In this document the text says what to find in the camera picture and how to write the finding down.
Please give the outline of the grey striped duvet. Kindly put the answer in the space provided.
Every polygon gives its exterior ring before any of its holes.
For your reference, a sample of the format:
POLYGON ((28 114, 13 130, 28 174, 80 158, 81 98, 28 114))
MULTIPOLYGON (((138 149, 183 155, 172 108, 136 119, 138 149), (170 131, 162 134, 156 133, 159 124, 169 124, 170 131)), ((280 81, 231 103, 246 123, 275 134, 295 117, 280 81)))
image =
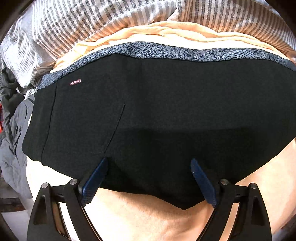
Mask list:
POLYGON ((1 43, 1 68, 28 88, 78 42, 162 21, 251 35, 295 58, 292 30, 266 1, 34 1, 1 43))

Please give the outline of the grey clothes pile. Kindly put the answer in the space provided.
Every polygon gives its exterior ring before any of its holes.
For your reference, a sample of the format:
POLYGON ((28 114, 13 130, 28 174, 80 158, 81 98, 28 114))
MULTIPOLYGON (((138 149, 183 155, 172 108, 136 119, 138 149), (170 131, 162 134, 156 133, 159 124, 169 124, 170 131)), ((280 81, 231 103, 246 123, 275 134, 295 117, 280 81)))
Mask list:
POLYGON ((1 132, 1 173, 4 180, 23 198, 31 199, 27 181, 27 156, 23 153, 23 139, 32 115, 35 97, 24 97, 25 90, 19 85, 12 71, 1 71, 1 105, 3 131, 1 132))

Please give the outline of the peach bed sheet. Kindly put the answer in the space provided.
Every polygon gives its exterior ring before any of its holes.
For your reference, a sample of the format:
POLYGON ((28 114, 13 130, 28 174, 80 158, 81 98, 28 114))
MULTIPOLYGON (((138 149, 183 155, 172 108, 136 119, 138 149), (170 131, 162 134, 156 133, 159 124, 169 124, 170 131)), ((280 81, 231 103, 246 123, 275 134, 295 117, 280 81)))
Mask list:
MULTIPOLYGON (((238 49, 241 56, 246 56, 246 50, 250 48, 295 61, 295 51, 284 53, 251 35, 217 33, 194 23, 158 22, 125 28, 97 40, 81 41, 57 61, 53 71, 65 69, 91 53, 133 42, 152 42, 193 50, 238 49)), ((267 203, 272 232, 279 231, 295 214, 295 141, 242 179, 240 184, 247 185, 251 181, 259 185, 267 203)), ((99 189, 86 210, 107 240, 118 237, 117 233, 111 231, 112 224, 120 225, 125 240, 192 240, 194 234, 201 232, 213 209, 206 202, 201 202, 182 211, 152 196, 99 189)))

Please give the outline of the black pants grey waistband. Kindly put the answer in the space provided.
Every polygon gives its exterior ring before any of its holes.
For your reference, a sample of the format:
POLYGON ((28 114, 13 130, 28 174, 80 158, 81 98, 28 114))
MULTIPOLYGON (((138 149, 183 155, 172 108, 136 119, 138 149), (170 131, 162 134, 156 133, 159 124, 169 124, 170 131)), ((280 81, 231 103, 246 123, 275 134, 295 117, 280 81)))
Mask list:
POLYGON ((215 201, 295 138, 295 64, 260 49, 109 47, 43 77, 23 152, 181 209, 215 201))

